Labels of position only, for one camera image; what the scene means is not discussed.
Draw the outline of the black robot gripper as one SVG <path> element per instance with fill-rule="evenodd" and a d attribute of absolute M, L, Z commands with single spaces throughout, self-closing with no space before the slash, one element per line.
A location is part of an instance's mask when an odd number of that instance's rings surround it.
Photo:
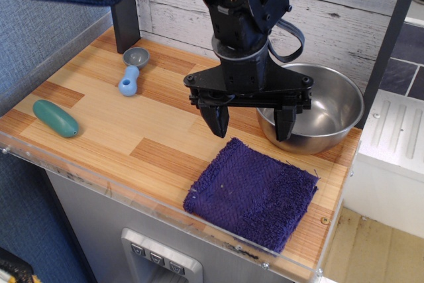
<path fill-rule="evenodd" d="M 296 112 L 311 109 L 312 77 L 289 70 L 273 61 L 269 42 L 253 52 L 236 53 L 213 39 L 220 64 L 184 78 L 189 99 L 196 106 L 211 132 L 221 138 L 227 134 L 228 107 L 275 108 L 277 141 L 292 135 Z"/>

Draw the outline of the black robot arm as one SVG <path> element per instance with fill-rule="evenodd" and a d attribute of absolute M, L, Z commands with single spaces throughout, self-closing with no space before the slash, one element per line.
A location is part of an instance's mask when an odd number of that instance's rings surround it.
<path fill-rule="evenodd" d="M 303 50 L 280 56 L 270 33 L 280 27 L 304 42 L 303 33 L 283 20 L 290 0 L 203 0 L 213 26 L 213 51 L 220 63 L 187 75 L 184 85 L 214 135 L 226 135 L 230 107 L 274 111 L 276 139 L 291 137 L 297 114 L 311 107 L 313 80 L 285 68 Z"/>

